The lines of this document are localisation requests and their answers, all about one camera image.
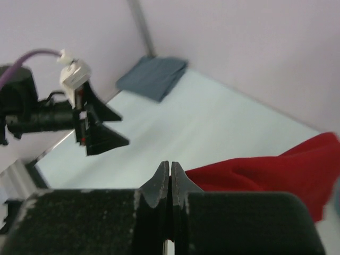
white surface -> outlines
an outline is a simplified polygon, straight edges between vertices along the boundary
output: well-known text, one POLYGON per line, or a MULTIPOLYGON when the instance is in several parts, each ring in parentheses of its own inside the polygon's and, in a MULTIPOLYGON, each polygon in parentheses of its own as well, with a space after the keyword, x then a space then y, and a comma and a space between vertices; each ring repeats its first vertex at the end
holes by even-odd
MULTIPOLYGON (((126 0, 1 0, 0 64, 12 63, 38 47, 66 48, 92 68, 94 91, 109 99, 114 84, 145 54, 126 0)), ((40 97, 58 85, 62 65, 56 58, 35 57, 32 68, 40 97)), ((0 147, 0 171, 18 158, 27 160, 54 145, 64 133, 24 135, 0 147)))
MULTIPOLYGON (((194 71, 161 104, 127 92, 109 104, 124 116, 110 126, 131 144, 85 157, 71 135, 38 163, 52 187, 137 188, 162 160, 191 169, 235 157, 278 155, 318 134, 194 71)), ((326 215, 318 230, 328 254, 338 255, 340 223, 333 205, 326 215)))
POLYGON ((339 0, 140 0, 156 52, 340 133, 339 0))

gray cloth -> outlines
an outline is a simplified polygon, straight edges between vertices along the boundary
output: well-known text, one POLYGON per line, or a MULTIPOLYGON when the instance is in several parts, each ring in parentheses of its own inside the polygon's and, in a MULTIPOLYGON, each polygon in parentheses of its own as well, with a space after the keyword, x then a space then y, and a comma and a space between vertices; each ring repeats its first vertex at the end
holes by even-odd
POLYGON ((185 73, 187 61, 174 57, 142 57, 116 86, 161 102, 185 73))

black clamp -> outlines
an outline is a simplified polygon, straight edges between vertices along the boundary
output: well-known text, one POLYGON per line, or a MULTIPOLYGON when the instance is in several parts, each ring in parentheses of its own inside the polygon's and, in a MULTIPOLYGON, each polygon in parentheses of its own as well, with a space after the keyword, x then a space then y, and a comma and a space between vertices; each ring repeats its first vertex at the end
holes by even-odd
POLYGON ((203 192, 167 161, 139 189, 39 191, 0 254, 165 254, 166 240, 176 255, 325 254, 297 197, 203 192))

metal pole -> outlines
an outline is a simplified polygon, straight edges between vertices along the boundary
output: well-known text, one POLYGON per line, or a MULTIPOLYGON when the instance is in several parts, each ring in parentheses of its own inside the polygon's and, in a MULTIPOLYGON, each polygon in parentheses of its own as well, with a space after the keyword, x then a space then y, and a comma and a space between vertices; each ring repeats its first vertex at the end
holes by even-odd
POLYGON ((154 44, 152 43, 149 28, 147 26, 147 22, 145 20, 145 16, 139 0, 127 0, 127 2, 129 3, 132 16, 142 37, 147 56, 156 57, 154 44))

white table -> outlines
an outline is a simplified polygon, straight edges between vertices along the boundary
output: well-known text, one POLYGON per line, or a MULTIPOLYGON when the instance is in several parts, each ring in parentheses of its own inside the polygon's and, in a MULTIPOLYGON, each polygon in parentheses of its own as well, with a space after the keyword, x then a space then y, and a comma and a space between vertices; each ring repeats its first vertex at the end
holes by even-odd
MULTIPOLYGON (((195 71, 187 71, 161 104, 121 92, 109 102, 124 120, 109 126, 127 147, 86 157, 65 139, 39 163, 53 188, 138 188, 163 160, 185 169, 235 158, 279 155, 318 134, 195 71)), ((318 225, 328 254, 340 250, 340 223, 331 205, 318 225)))

